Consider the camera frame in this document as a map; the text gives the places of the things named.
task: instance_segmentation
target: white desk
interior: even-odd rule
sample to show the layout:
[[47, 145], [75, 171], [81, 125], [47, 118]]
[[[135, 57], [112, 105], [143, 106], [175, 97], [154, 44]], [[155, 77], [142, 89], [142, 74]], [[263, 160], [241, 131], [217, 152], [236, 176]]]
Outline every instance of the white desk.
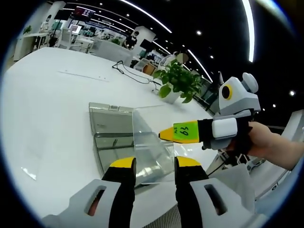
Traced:
[[94, 43], [94, 40], [83, 37], [83, 36], [78, 36], [76, 41], [80, 42], [80, 43], [83, 43], [82, 48], [85, 48], [86, 53], [88, 53], [91, 45]]
[[42, 38], [46, 37], [47, 35], [48, 33], [31, 33], [18, 38], [14, 54], [14, 61], [20, 60], [33, 51], [34, 41], [37, 37]]
[[[73, 194], [100, 178], [93, 153], [89, 102], [134, 108], [163, 104], [180, 122], [210, 118], [194, 100], [182, 104], [179, 98], [174, 105], [165, 104], [151, 92], [153, 84], [139, 84], [112, 69], [113, 64], [80, 52], [44, 47], [21, 59], [4, 75], [4, 159], [21, 197], [40, 218], [62, 212]], [[200, 143], [184, 145], [175, 153], [197, 159], [204, 169], [217, 154], [202, 151]], [[136, 195], [131, 227], [141, 228], [174, 206], [175, 190], [174, 182], [169, 182]]]

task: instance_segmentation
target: black ceiling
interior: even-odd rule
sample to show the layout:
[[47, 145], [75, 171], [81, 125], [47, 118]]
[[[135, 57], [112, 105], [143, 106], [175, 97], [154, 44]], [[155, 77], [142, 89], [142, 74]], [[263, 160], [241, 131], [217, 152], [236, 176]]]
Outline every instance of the black ceiling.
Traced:
[[[231, 76], [241, 79], [243, 72], [252, 73], [259, 83], [258, 95], [261, 107], [265, 109], [256, 119], [265, 124], [286, 125], [292, 111], [304, 108], [304, 76], [301, 71], [304, 58], [299, 36], [292, 35], [257, 2], [250, 1], [256, 38], [254, 62], [251, 63], [248, 61], [249, 31], [242, 0], [128, 1], [152, 14], [172, 33], [119, 0], [72, 0], [67, 2], [65, 8], [75, 8], [81, 4], [87, 5], [87, 8], [96, 6], [101, 10], [99, 12], [92, 8], [96, 13], [131, 28], [135, 28], [136, 24], [153, 28], [158, 44], [167, 47], [171, 53], [180, 50], [188, 56], [190, 54], [187, 49], [190, 49], [212, 79], [216, 78], [219, 71], [224, 80]], [[196, 35], [197, 30], [202, 32], [201, 36]], [[190, 61], [186, 66], [198, 69], [207, 77], [191, 56]], [[294, 97], [289, 95], [290, 90], [296, 92]]]

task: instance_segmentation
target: green leaves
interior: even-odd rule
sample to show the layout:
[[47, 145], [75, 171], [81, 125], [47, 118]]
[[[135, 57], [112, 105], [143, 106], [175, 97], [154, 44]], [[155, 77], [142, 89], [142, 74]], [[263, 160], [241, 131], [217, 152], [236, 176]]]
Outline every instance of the green leaves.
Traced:
[[163, 84], [167, 84], [167, 83], [169, 82], [169, 76], [166, 75], [166, 76], [162, 77], [161, 82], [162, 82]]
[[168, 85], [164, 85], [161, 87], [159, 95], [161, 98], [165, 98], [170, 92], [171, 88]]
[[173, 60], [164, 70], [158, 70], [153, 74], [153, 78], [159, 78], [164, 85], [160, 89], [160, 97], [166, 97], [172, 90], [175, 93], [182, 92], [181, 98], [185, 98], [183, 103], [189, 103], [194, 94], [199, 94], [202, 86], [202, 78], [193, 75], [183, 68], [177, 60]]
[[165, 70], [157, 70], [157, 71], [154, 72], [153, 78], [158, 78], [158, 77], [160, 77], [164, 73], [166, 73]]
[[183, 104], [189, 103], [192, 100], [192, 94], [187, 94]]
[[173, 87], [173, 92], [178, 93], [180, 91], [180, 88], [178, 88], [177, 86]]

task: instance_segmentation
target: potted plant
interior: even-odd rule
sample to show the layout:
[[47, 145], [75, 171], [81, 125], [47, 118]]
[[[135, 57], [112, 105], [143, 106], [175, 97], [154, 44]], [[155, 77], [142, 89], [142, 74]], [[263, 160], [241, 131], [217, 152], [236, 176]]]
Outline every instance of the potted plant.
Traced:
[[120, 45], [119, 39], [112, 39], [111, 42]]
[[23, 30], [23, 34], [30, 33], [31, 30], [32, 30], [32, 27], [29, 25], [29, 26], [27, 26], [27, 27]]
[[183, 68], [177, 60], [173, 60], [164, 70], [158, 70], [153, 78], [159, 78], [163, 86], [160, 88], [159, 96], [166, 102], [173, 104], [180, 96], [185, 98], [183, 103], [189, 103], [196, 93], [200, 93], [201, 77], [193, 75]]

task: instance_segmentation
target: black cable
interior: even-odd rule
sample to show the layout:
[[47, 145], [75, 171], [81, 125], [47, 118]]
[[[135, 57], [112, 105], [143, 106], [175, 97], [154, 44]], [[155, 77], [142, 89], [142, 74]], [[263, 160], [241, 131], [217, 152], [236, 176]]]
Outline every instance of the black cable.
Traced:
[[208, 176], [210, 176], [210, 175], [213, 174], [216, 170], [218, 170], [220, 167], [222, 167], [223, 164], [225, 164], [225, 162], [223, 162], [220, 166], [218, 166], [214, 171], [212, 171], [211, 173], [209, 173]]
[[148, 78], [145, 78], [145, 77], [143, 77], [143, 76], [134, 74], [134, 73], [130, 72], [127, 68], [125, 68], [125, 70], [128, 71], [129, 73], [131, 73], [131, 74], [133, 74], [133, 75], [135, 75], [135, 76], [142, 77], [142, 78], [148, 80], [147, 83], [138, 81], [138, 80], [136, 80], [135, 78], [133, 78], [133, 77], [131, 77], [131, 76], [125, 74], [125, 72], [124, 72], [123, 70], [119, 69], [119, 68], [118, 68], [119, 65], [123, 65], [123, 67], [125, 68], [124, 62], [123, 62], [122, 60], [120, 60], [120, 61], [118, 61], [117, 63], [115, 63], [115, 64], [112, 66], [112, 68], [118, 70], [121, 74], [126, 75], [126, 76], [128, 76], [129, 78], [131, 78], [131, 79], [133, 79], [134, 81], [139, 82], [139, 83], [141, 83], [141, 84], [149, 84], [150, 82], [155, 83], [154, 81], [152, 81], [152, 80], [150, 80], [150, 79], [148, 79]]

